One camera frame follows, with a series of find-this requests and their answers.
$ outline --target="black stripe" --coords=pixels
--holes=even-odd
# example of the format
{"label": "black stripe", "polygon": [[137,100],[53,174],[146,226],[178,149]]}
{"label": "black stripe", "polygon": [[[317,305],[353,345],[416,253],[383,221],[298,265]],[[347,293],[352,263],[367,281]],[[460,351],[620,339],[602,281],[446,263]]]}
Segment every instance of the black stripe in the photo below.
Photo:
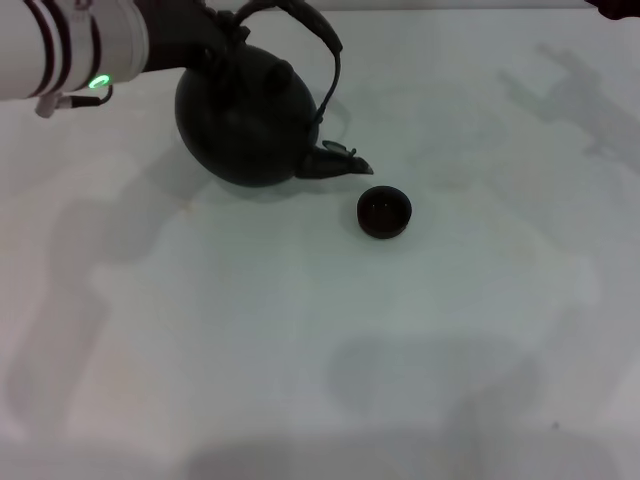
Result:
{"label": "black stripe", "polygon": [[80,85],[77,90],[87,88],[91,80],[98,75],[98,69],[102,64],[102,42],[100,41],[100,31],[98,30],[98,24],[94,18],[91,19],[91,38],[93,39],[93,64],[91,65],[91,72],[89,77]]}
{"label": "black stripe", "polygon": [[49,9],[53,21],[56,22],[60,41],[62,42],[62,70],[56,84],[49,90],[55,92],[59,90],[69,78],[71,72],[71,34],[69,33],[69,25],[60,7],[53,0],[41,0],[42,4]]}
{"label": "black stripe", "polygon": [[51,81],[51,77],[53,76],[53,62],[54,62],[54,49],[53,49],[53,36],[51,35],[51,30],[49,30],[49,25],[47,25],[47,20],[42,15],[42,12],[38,10],[33,3],[33,0],[24,0],[25,5],[29,7],[31,13],[36,19],[38,26],[40,27],[40,31],[42,32],[42,40],[44,42],[44,53],[45,53],[45,64],[44,64],[44,74],[42,75],[42,81],[36,91],[33,92],[30,97],[37,97],[42,93],[42,90],[49,85]]}

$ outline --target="teapot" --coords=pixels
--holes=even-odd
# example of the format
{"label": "teapot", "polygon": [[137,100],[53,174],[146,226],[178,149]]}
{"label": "teapot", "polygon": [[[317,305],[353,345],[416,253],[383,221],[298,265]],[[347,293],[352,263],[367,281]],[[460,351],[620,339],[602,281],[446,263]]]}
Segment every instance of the teapot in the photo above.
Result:
{"label": "teapot", "polygon": [[[286,61],[247,45],[242,22],[278,6],[318,35],[335,58],[335,77],[320,107]],[[371,166],[335,142],[316,146],[319,127],[340,77],[342,44],[329,22],[302,0],[252,0],[235,15],[219,12],[228,44],[205,52],[183,75],[176,93],[178,129],[192,155],[216,176],[266,187],[293,177],[372,175]]]}

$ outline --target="small black bowl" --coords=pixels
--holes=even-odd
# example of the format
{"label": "small black bowl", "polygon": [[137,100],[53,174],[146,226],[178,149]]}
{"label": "small black bowl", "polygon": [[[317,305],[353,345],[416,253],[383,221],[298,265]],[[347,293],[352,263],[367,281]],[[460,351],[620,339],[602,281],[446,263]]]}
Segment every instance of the small black bowl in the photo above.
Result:
{"label": "small black bowl", "polygon": [[358,201],[358,223],[367,235],[381,240],[397,237],[411,220],[411,202],[397,188],[374,187]]}

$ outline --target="teapot spout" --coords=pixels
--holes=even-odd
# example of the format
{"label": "teapot spout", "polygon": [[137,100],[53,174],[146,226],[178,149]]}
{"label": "teapot spout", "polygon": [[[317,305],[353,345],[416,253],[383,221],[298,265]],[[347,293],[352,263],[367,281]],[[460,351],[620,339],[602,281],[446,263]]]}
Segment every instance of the teapot spout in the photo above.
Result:
{"label": "teapot spout", "polygon": [[334,142],[323,142],[325,148],[313,147],[307,157],[300,162],[297,178],[320,180],[342,175],[373,175],[373,169],[356,150],[348,151]]}

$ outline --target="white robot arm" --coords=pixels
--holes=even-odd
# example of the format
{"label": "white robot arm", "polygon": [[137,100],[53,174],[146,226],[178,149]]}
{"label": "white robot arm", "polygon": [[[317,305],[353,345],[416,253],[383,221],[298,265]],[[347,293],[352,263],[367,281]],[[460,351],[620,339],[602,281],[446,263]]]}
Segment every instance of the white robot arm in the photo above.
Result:
{"label": "white robot arm", "polygon": [[2,0],[0,100],[40,97],[43,117],[100,105],[65,93],[215,54],[224,37],[214,16],[197,0]]}

